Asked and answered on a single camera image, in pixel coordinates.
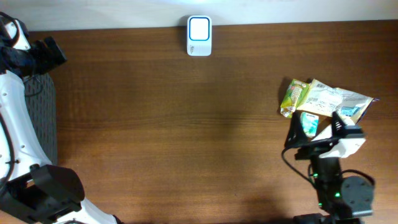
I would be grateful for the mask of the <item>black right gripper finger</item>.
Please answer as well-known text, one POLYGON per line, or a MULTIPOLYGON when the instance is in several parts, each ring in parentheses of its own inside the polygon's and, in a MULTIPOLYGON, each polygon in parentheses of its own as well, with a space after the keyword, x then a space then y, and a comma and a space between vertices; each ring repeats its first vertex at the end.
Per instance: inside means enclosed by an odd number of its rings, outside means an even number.
POLYGON ((302 147, 308 143, 308 137, 305 134, 299 116, 293 116, 290 122, 290 128, 285 140, 285 147, 302 147))
POLYGON ((333 136, 346 135, 346 123, 338 115, 336 111, 332 113, 331 131, 333 136))

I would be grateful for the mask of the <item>white tube gold cap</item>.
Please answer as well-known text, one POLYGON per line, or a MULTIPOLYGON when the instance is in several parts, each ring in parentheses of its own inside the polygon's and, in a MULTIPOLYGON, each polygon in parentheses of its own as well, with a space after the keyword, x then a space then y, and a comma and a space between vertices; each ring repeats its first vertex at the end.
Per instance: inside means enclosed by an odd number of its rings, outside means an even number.
POLYGON ((317 134, 312 141, 318 141, 322 139, 328 139, 332 137, 332 125, 329 123, 319 134, 317 134))

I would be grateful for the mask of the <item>teal tissue pack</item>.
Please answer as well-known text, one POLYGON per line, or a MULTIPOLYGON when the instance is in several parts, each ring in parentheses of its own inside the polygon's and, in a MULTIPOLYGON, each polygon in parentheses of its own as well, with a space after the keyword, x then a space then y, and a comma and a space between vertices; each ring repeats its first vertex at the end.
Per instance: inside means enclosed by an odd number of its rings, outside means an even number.
POLYGON ((308 138, 315 137, 317 133, 319 117, 315 114, 302 112, 300 115, 300 122, 306 136, 308 138))

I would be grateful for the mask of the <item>pale yellow snack bag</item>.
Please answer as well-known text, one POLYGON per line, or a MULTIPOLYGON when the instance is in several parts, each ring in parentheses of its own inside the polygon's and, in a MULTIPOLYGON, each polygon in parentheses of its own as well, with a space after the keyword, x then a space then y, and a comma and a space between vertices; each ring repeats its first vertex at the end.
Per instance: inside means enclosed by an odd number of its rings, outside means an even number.
POLYGON ((313 79, 297 109, 328 117, 337 112, 344 119, 349 118, 356 124, 374 101, 377 101, 377 98, 333 88, 313 79))

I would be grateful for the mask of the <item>green tea pouch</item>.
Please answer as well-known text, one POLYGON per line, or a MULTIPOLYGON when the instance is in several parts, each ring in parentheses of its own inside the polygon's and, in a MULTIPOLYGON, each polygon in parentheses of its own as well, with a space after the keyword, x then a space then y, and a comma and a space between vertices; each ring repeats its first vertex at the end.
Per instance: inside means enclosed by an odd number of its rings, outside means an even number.
POLYGON ((293 79, 288 86, 282 103, 280 104, 280 113, 286 118, 291 118, 300 102, 306 95, 309 84, 293 79))

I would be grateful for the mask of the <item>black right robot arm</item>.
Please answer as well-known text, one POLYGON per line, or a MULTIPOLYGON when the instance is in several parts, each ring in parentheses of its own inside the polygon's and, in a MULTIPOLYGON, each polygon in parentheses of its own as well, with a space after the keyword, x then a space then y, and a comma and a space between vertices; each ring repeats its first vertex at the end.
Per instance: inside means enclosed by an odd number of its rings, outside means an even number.
POLYGON ((340 159, 350 150, 355 150, 354 142, 363 140, 365 134, 356 124, 348 124, 332 113, 331 136, 309 141, 300 116, 292 114, 289 132, 281 152, 282 160, 296 174, 316 190, 318 206, 327 212, 297 215, 294 223, 361 223, 362 217, 373 214, 372 202, 376 181, 370 175, 355 169, 342 170, 340 159), (296 149, 295 160, 309 160, 307 174, 301 173, 285 158, 285 153, 296 149))

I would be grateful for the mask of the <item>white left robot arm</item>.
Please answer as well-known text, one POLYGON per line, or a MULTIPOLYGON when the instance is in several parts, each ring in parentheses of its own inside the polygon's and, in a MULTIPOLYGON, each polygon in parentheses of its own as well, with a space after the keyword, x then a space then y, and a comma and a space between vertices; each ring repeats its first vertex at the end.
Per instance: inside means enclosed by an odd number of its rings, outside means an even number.
POLYGON ((77 173, 53 165, 39 143, 25 84, 67 58, 53 37, 28 38, 22 21, 1 13, 1 211, 25 223, 120 223, 90 202, 77 173))

